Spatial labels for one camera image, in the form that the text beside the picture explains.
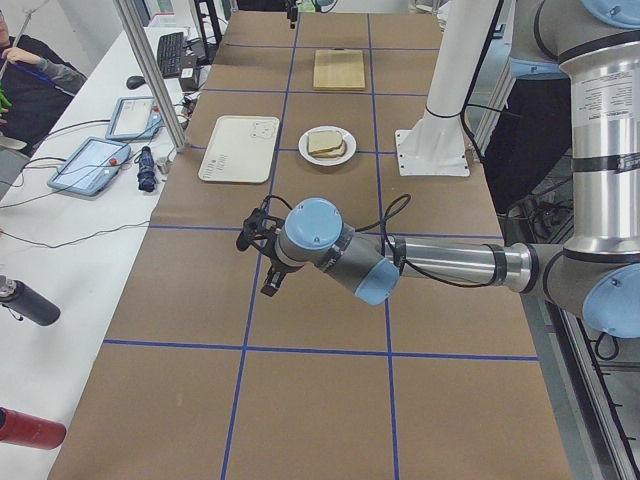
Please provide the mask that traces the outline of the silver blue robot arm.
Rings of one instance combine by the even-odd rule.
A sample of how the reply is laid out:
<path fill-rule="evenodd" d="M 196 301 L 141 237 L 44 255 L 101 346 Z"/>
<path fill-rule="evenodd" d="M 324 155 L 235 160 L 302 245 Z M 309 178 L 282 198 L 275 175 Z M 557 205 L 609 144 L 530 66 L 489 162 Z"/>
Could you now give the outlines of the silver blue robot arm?
<path fill-rule="evenodd" d="M 239 247 L 264 238 L 271 261 L 262 287 L 275 294 L 285 276 L 313 265 L 364 302 L 377 305 L 401 276 L 456 287 L 503 286 L 531 294 L 618 338 L 639 334 L 639 5 L 635 1 L 519 1 L 511 51 L 517 77 L 566 74 L 571 88 L 574 231 L 563 244 L 472 244 L 458 228 L 490 216 L 462 184 L 470 170 L 465 105 L 501 5 L 455 1 L 423 117 L 396 132 L 400 174 L 423 178 L 425 220 L 368 238 L 338 208 L 308 198 L 285 218 L 256 210 Z"/>
<path fill-rule="evenodd" d="M 337 0 L 285 0 L 286 18 L 290 28 L 296 27 L 301 13 L 329 13 L 337 3 Z"/>

